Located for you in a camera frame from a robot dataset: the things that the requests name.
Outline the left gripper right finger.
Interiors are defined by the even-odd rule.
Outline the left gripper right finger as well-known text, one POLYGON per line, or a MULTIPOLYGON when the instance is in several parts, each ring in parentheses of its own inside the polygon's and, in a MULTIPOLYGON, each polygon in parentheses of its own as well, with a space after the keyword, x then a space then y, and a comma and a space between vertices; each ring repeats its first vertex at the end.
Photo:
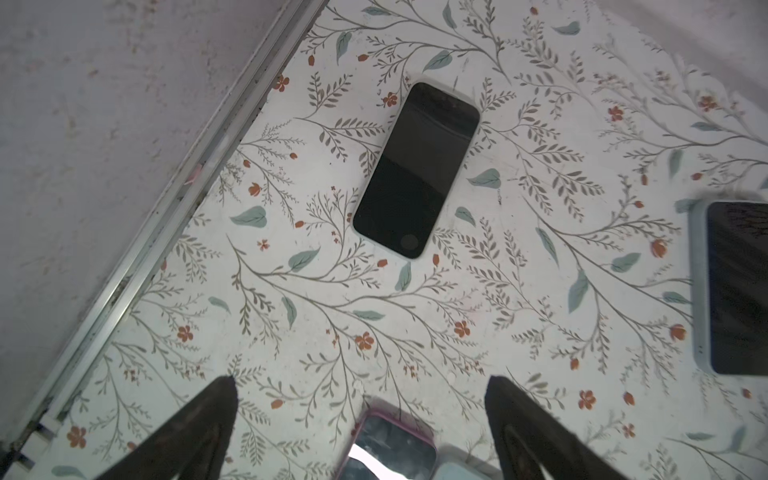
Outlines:
POLYGON ((484 404, 505 479, 623 477, 510 379, 490 377, 484 404))

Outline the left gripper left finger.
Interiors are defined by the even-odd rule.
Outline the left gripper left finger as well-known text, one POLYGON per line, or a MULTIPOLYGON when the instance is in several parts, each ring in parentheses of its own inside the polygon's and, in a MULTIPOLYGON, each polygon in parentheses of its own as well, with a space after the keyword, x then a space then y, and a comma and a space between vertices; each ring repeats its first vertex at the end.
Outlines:
POLYGON ((238 413, 232 376, 220 376, 102 479, 218 479, 238 413))

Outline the black phone far left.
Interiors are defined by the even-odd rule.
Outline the black phone far left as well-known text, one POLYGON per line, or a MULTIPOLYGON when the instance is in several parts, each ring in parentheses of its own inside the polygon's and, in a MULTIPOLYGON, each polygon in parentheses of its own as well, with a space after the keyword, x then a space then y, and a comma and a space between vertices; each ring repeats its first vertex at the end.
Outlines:
POLYGON ((335 478, 430 479, 437 458, 429 439, 381 411, 369 410, 359 422, 335 478))

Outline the black phone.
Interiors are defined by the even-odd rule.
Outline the black phone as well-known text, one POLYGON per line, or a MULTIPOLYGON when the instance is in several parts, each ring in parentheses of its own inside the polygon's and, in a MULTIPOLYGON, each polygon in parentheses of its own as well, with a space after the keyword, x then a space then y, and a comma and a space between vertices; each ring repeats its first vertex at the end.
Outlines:
POLYGON ((359 422, 335 478, 430 479, 437 458, 429 439, 381 411, 369 410, 359 422))
POLYGON ((422 255, 480 124, 480 112, 429 83, 412 86, 352 218, 361 236, 422 255))

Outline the black phone centre right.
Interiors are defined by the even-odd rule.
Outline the black phone centre right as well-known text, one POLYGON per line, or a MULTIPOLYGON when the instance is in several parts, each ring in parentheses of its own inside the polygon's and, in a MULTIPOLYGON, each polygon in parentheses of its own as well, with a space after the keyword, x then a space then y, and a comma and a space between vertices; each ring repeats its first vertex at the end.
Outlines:
POLYGON ((429 83, 412 86, 352 218, 361 236, 422 255, 480 124, 480 112, 429 83))

